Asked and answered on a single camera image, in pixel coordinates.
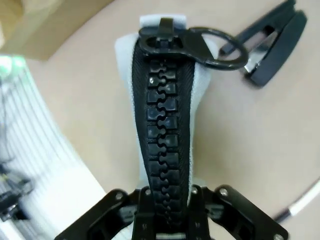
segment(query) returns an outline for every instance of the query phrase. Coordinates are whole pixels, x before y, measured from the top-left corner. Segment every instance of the zipper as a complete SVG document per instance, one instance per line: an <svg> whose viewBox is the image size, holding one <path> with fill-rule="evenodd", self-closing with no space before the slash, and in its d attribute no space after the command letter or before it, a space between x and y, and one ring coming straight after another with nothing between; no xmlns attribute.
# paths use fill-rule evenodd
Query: zipper
<svg viewBox="0 0 320 240"><path fill-rule="evenodd" d="M177 64L167 59L149 63L146 117L150 187L156 215L168 226L182 222L180 198Z"/></svg>

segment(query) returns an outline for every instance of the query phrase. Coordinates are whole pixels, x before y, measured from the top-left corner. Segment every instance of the black clamp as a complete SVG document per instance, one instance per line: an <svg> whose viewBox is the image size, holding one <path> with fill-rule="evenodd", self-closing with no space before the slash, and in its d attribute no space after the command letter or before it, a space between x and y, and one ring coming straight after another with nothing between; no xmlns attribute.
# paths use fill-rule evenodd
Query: black clamp
<svg viewBox="0 0 320 240"><path fill-rule="evenodd" d="M286 62L297 45L307 23L301 10L295 10L295 0L287 0L254 22L235 38L242 44L259 32L267 37L249 52L249 60L242 69L244 75L257 86L265 86ZM220 49L228 56L236 49L229 43Z"/></svg>
<svg viewBox="0 0 320 240"><path fill-rule="evenodd" d="M55 240L111 240L133 221L132 240L211 240L208 218L236 240L288 240L288 232L231 186L215 191L193 185L186 219L180 231L157 224L153 194L148 187L127 194L109 192L59 234Z"/></svg>

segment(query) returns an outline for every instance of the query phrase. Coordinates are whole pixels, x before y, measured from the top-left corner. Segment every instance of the white striped surface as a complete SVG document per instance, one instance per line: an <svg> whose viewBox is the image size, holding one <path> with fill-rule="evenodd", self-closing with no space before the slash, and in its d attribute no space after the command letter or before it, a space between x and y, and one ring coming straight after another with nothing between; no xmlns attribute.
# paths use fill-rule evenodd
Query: white striped surface
<svg viewBox="0 0 320 240"><path fill-rule="evenodd" d="M0 222L0 239L1 240L24 240L25 238L17 230L15 224L8 220L6 222Z"/></svg>
<svg viewBox="0 0 320 240"><path fill-rule="evenodd" d="M37 232L32 240L52 240L106 193L60 132L27 69L3 79L0 93L1 160L12 159L8 168L34 180L22 201L29 232ZM0 193L6 189L1 183Z"/></svg>

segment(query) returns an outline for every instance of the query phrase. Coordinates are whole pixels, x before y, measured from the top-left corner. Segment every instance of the white cable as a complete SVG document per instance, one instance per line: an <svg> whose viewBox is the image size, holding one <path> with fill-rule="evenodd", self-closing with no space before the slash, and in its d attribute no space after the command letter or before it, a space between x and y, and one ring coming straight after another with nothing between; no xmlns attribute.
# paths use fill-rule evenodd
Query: white cable
<svg viewBox="0 0 320 240"><path fill-rule="evenodd" d="M303 194L297 201L295 201L289 207L289 211L291 215L292 216L297 215L319 194L320 194L320 178L318 178L315 184L313 184L305 194Z"/></svg>

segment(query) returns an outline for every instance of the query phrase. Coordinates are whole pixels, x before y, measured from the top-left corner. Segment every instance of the black clip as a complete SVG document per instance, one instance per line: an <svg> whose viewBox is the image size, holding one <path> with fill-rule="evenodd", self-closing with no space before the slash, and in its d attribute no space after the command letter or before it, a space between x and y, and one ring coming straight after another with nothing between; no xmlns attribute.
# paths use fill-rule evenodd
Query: black clip
<svg viewBox="0 0 320 240"><path fill-rule="evenodd" d="M233 60L215 59L202 34L227 40L240 51L240 56ZM161 18L158 27L140 29L139 46L147 56L189 58L207 68L218 70L236 70L245 66L248 61L246 48L231 35L208 27L178 29L172 18Z"/></svg>
<svg viewBox="0 0 320 240"><path fill-rule="evenodd" d="M287 0L257 20L236 39L244 44L254 35L263 32L266 39L249 52L244 75L257 86L265 86L286 62L297 45L307 23L301 10L295 10L295 0ZM220 49L222 56L230 55L235 48L227 43Z"/></svg>
<svg viewBox="0 0 320 240"><path fill-rule="evenodd" d="M0 194L0 219L5 222L12 220L27 220L29 217L20 206L21 196L12 192L6 191Z"/></svg>

